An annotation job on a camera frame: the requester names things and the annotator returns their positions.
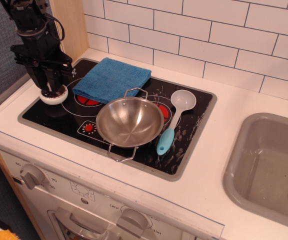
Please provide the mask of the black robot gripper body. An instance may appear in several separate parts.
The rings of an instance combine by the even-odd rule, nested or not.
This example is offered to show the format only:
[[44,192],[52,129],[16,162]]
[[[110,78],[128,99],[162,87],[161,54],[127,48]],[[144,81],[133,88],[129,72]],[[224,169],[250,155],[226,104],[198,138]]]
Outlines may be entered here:
[[10,50],[19,64],[72,71],[73,60],[60,48],[62,39],[54,21],[16,21],[15,25],[22,44],[12,45]]

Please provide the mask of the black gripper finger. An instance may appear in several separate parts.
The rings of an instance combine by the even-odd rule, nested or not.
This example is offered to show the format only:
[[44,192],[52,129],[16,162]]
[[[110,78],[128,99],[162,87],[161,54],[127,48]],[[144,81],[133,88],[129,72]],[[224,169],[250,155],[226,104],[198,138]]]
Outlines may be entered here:
[[35,85],[43,90],[43,91],[49,91],[48,87],[48,78],[46,74],[47,67],[43,65],[38,66],[31,66],[31,65],[25,65],[25,69]]
[[53,67],[46,69],[46,94],[67,94],[66,84],[76,74],[75,68]]

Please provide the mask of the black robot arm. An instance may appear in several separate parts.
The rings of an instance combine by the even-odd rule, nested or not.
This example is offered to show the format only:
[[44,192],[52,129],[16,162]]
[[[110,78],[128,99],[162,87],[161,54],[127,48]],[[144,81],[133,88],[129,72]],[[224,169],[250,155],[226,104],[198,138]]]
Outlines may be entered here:
[[15,61],[23,65],[45,97],[65,93],[72,74],[72,58],[61,50],[65,33],[58,33],[59,21],[47,13],[44,0],[3,0],[1,4],[16,26],[22,44],[12,45]]

